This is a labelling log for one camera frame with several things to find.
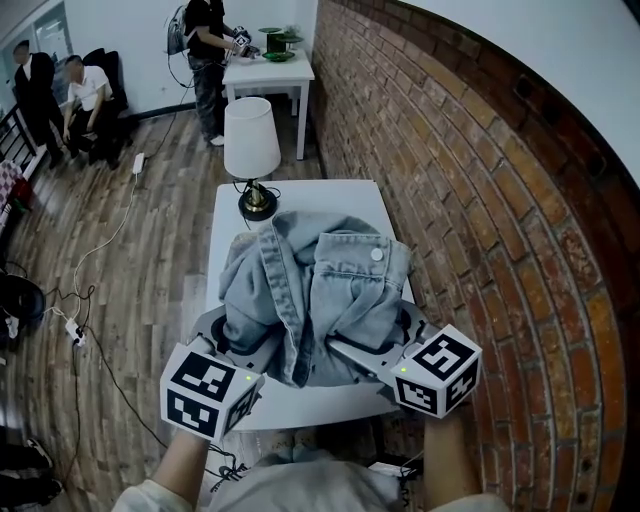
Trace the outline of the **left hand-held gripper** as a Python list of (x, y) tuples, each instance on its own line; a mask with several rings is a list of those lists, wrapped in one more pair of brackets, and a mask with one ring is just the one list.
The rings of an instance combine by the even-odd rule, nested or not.
[(220, 357), (211, 328), (225, 316), (219, 306), (198, 318), (193, 338), (177, 344), (160, 379), (161, 419), (209, 441), (220, 441), (258, 400), (279, 341), (267, 340), (251, 354), (229, 349)]

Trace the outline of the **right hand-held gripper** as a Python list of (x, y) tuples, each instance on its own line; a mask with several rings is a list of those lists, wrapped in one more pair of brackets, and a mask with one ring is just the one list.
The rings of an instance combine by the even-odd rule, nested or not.
[(406, 343), (378, 351), (339, 339), (328, 348), (360, 373), (391, 387), (398, 405), (443, 418), (478, 383), (482, 349), (451, 325), (436, 328), (412, 303), (404, 301), (400, 325)]

